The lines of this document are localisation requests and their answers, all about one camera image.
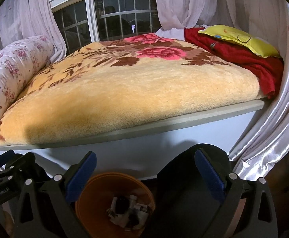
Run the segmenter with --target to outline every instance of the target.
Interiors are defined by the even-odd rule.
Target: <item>red cloth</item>
[[[250,70],[258,77],[260,88],[268,98],[273,98],[279,94],[284,68],[281,58],[272,56],[262,58],[246,47],[197,33],[202,29],[204,28],[185,29],[185,41],[197,45],[225,61]]]

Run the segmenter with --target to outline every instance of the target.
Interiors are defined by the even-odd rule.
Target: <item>satin curtain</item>
[[[224,24],[274,45],[285,61],[279,96],[229,153],[234,171],[257,180],[289,151],[289,5],[285,0],[157,0],[159,36],[184,40],[184,28]]]
[[[264,177],[289,151],[289,35],[287,45],[278,98],[229,155],[230,160],[238,160],[234,171],[242,179]]]
[[[0,6],[0,50],[14,41],[36,35],[46,36],[53,42],[51,62],[66,56],[66,44],[49,0],[5,0]]]

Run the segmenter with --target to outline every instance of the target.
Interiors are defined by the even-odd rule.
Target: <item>pillow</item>
[[[52,42],[44,36],[13,42],[0,51],[0,119],[53,51]]]
[[[280,57],[278,50],[267,41],[254,37],[247,32],[225,25],[214,25],[200,30],[203,33],[218,39],[226,40],[233,44],[239,44],[249,48],[253,53],[261,57]]]

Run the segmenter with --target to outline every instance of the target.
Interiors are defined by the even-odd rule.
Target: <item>trash bin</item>
[[[106,210],[115,196],[136,195],[137,202],[155,209],[151,191],[139,180],[122,173],[103,173],[90,178],[75,204],[77,217],[92,238],[136,238],[141,230],[125,231],[110,222]]]

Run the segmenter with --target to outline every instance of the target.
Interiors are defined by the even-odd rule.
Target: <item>floral comforter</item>
[[[0,121],[0,146],[62,142],[258,98],[255,75],[154,34],[94,42],[44,67]]]

